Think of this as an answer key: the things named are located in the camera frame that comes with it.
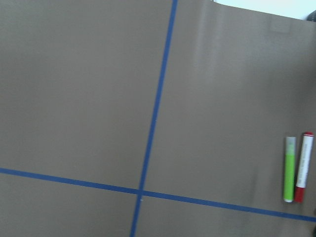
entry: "gray wall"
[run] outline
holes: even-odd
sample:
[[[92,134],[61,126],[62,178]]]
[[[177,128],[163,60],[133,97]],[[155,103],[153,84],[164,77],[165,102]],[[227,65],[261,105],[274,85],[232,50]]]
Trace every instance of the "gray wall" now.
[[[3,0],[0,52],[1,236],[311,234],[315,152],[302,204],[282,172],[284,137],[316,131],[314,22]]]

